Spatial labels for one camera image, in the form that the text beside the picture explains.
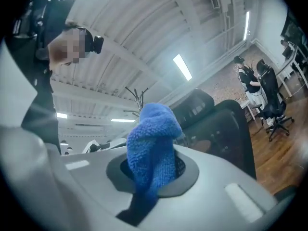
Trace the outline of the black coat rack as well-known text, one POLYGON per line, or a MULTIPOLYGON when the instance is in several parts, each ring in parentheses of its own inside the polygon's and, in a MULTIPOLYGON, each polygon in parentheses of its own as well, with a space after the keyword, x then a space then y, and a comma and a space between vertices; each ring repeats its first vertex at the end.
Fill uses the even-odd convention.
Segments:
POLYGON ((137 106, 138 106, 138 111, 124 110, 124 112, 132 113, 134 116, 140 117, 140 112, 142 111, 143 106, 144 106, 144 94, 149 88, 146 88, 145 90, 143 90, 140 96, 138 95, 136 89, 134 89, 134 91, 131 91, 127 86, 125 86, 125 89, 128 90, 134 96, 135 102, 137 103, 137 106))

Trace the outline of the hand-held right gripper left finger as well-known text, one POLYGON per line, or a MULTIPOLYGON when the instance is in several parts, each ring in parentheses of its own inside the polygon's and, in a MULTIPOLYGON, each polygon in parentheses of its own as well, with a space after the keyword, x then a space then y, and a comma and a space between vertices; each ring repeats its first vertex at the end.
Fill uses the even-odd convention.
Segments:
POLYGON ((46 147, 71 231, 132 231, 132 226, 116 217, 129 206, 132 195, 114 187, 101 155, 61 156, 56 146, 46 147))

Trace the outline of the person's black clothing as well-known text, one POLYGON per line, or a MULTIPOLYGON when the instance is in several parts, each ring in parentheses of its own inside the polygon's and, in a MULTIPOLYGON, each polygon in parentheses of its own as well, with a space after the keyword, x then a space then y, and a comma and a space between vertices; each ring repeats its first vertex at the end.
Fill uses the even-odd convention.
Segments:
POLYGON ((58 120, 52 97, 49 52, 47 48, 38 48, 37 39, 6 37, 8 50, 30 84, 37 91, 29 107, 22 128, 39 136, 45 143, 57 146, 61 150, 58 137, 58 120))

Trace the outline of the black office chair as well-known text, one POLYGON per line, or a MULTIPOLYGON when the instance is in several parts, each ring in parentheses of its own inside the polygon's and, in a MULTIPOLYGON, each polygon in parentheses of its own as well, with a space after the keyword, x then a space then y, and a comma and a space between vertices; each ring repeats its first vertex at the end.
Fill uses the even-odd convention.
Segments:
POLYGON ((183 129, 178 145, 227 160, 256 179, 248 124, 241 106, 224 100, 195 123, 183 129))
POLYGON ((264 91, 267 104, 264 108, 261 105, 256 105, 254 108, 259 111, 257 117, 266 120, 268 118, 273 118, 273 129, 266 128, 266 132, 270 133, 269 141, 272 141, 273 134, 278 129, 285 131, 287 136, 290 135, 289 130, 284 126, 287 121, 294 122, 293 117, 285 117, 284 113, 286 111, 286 102, 284 96, 280 93, 278 86, 276 74, 271 66, 266 64, 264 60, 260 60, 257 63, 257 73, 259 75, 259 82, 261 84, 262 90, 264 91))

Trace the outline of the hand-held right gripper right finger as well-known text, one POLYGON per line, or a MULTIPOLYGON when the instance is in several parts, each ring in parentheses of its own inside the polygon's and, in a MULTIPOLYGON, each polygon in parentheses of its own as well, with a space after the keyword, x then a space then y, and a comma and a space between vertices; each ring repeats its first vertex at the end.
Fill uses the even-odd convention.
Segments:
POLYGON ((183 195, 160 199, 139 225, 142 231, 249 231, 276 206, 254 178, 222 158, 176 145, 199 167, 183 195))

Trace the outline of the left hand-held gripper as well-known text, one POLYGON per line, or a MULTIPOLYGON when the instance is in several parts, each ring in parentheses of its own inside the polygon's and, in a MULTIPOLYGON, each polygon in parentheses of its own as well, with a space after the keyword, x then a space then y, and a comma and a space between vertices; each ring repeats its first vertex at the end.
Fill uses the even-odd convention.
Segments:
POLYGON ((106 151, 118 147, 123 147, 126 145, 126 142, 127 139, 125 138, 115 139, 113 141, 108 141, 107 143, 104 144, 99 144, 96 140, 92 140, 86 145, 82 153, 88 154, 92 152, 106 151))

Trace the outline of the person's black backpack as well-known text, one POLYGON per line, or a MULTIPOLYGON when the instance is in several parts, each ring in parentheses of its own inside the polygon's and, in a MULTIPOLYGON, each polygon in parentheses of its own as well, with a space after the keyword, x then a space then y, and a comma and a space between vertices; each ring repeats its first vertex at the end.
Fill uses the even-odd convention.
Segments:
POLYGON ((45 40, 63 30, 76 0, 29 0, 26 8, 14 20, 12 35, 19 37, 41 36, 45 40))

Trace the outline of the black mesh chair headrest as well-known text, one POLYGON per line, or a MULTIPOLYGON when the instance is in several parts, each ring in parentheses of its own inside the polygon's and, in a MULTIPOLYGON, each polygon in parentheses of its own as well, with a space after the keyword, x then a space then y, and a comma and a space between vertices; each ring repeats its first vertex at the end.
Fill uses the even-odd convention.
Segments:
POLYGON ((214 99, 201 89, 194 89, 171 108, 182 130, 200 121, 214 109, 214 99))

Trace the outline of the blue fleece cloth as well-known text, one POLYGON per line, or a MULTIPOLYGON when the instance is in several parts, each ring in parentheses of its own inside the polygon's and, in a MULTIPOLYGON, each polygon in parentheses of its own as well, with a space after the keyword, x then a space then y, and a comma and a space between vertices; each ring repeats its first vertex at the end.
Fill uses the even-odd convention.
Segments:
POLYGON ((172 110, 163 104, 146 104, 139 124, 127 138, 127 161, 137 196, 156 202, 160 187, 176 178, 173 141, 182 134, 172 110))

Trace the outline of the white desk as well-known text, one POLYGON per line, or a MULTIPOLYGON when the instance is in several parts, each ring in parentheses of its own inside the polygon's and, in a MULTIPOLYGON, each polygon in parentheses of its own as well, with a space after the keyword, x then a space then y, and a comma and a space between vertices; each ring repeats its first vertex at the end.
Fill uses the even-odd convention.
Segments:
POLYGON ((287 91, 287 94, 289 96, 289 98, 291 98, 294 94, 292 94, 288 88, 288 86, 286 85, 285 81, 284 81, 284 78, 281 76, 281 74, 284 73, 285 69, 287 68, 291 68, 292 64, 295 64, 297 70, 299 71, 304 83, 305 83, 305 86, 308 88, 308 81, 305 77, 305 74, 304 72, 302 71, 302 69, 300 68, 299 66, 299 63, 296 61, 296 56, 297 56, 297 53, 300 52, 300 54, 302 55, 302 57, 304 58, 304 62, 306 62, 308 64, 308 58, 304 55, 304 53, 301 51, 301 49, 295 45, 294 48, 293 48, 293 51, 291 52, 289 58, 287 58, 285 60, 285 62, 283 63, 282 67, 280 68, 280 70, 278 71, 278 73, 276 73, 276 76, 280 79, 280 81, 282 82, 283 86, 285 87, 286 91, 287 91))

